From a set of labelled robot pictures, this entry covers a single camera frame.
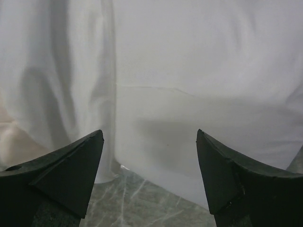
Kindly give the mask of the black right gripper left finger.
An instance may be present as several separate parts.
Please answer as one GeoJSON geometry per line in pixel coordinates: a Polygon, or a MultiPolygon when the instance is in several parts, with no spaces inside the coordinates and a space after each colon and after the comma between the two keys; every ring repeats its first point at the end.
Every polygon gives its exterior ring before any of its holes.
{"type": "Polygon", "coordinates": [[[97,130],[0,174],[3,227],[77,227],[85,218],[104,145],[97,130]]]}

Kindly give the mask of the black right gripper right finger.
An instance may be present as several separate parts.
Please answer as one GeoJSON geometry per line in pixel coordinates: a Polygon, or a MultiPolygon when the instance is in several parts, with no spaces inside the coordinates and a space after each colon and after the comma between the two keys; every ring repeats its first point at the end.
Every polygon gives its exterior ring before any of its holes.
{"type": "Polygon", "coordinates": [[[302,174],[256,161],[202,130],[196,147],[208,208],[217,226],[302,226],[302,174]]]}

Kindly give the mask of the white pillow with cream ruffle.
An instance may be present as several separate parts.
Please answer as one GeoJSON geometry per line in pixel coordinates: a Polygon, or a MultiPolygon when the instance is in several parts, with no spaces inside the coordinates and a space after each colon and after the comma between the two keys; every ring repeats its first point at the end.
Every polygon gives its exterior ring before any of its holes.
{"type": "Polygon", "coordinates": [[[114,179],[114,48],[109,0],[1,1],[1,167],[102,130],[95,182],[114,179]]]}

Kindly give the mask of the plain white pillow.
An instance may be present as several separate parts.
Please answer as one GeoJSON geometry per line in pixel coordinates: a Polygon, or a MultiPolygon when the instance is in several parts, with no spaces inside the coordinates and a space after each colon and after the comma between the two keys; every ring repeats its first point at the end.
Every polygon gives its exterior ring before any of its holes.
{"type": "Polygon", "coordinates": [[[115,0],[117,161],[207,208],[203,130],[286,169],[303,144],[300,0],[115,0]]]}

